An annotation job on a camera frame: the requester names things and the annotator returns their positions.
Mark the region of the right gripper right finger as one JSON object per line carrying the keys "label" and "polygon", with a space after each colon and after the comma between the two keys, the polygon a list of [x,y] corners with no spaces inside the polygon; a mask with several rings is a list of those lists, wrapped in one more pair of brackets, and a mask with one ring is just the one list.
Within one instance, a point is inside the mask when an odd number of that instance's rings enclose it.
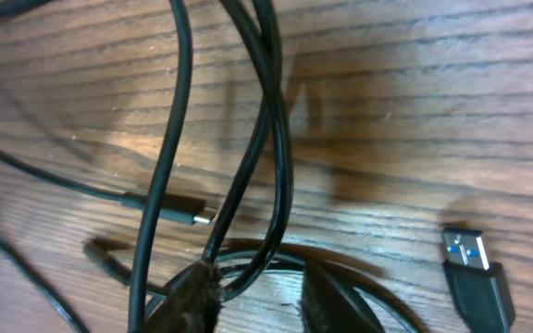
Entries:
{"label": "right gripper right finger", "polygon": [[371,307],[322,266],[304,268],[301,314],[308,333],[383,333]]}

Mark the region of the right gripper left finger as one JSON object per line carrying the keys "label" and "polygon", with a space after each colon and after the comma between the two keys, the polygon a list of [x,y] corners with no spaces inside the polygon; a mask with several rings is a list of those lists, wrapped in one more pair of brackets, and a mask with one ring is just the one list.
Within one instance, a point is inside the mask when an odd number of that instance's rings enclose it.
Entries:
{"label": "right gripper left finger", "polygon": [[196,262],[167,300],[139,328],[142,333],[213,333],[221,310],[219,281],[215,265]]}

